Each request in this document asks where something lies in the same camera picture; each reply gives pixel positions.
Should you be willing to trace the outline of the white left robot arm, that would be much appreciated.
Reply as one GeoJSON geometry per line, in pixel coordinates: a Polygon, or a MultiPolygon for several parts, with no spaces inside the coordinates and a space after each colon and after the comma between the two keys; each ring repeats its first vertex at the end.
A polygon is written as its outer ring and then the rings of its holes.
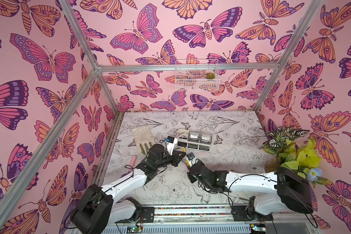
{"type": "Polygon", "coordinates": [[[90,185],[69,213],[71,224],[82,234],[101,234],[112,223],[137,221],[142,205],[127,195],[160,174],[160,168],[177,167],[185,156],[184,151],[169,153],[163,145],[153,145],[136,167],[130,167],[127,175],[103,186],[90,185]]]}

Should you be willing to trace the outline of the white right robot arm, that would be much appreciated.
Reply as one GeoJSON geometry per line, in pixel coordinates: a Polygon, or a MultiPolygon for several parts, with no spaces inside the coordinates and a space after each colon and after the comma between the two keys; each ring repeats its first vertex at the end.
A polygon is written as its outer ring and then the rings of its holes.
{"type": "Polygon", "coordinates": [[[253,219],[273,212],[291,210],[300,214],[312,214],[311,186],[293,171],[280,167],[264,174],[241,174],[231,171],[212,171],[197,160],[188,162],[188,178],[197,182],[208,193],[259,192],[261,197],[251,197],[247,215],[253,219]]]}

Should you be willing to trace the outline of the yellow toothbrush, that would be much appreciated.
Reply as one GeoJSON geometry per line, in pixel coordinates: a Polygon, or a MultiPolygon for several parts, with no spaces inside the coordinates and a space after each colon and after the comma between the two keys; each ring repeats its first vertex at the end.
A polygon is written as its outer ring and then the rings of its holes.
{"type": "Polygon", "coordinates": [[[189,168],[190,168],[190,164],[189,164],[189,160],[188,160],[187,156],[185,156],[185,164],[186,164],[186,166],[187,166],[187,169],[189,169],[189,168]]]}

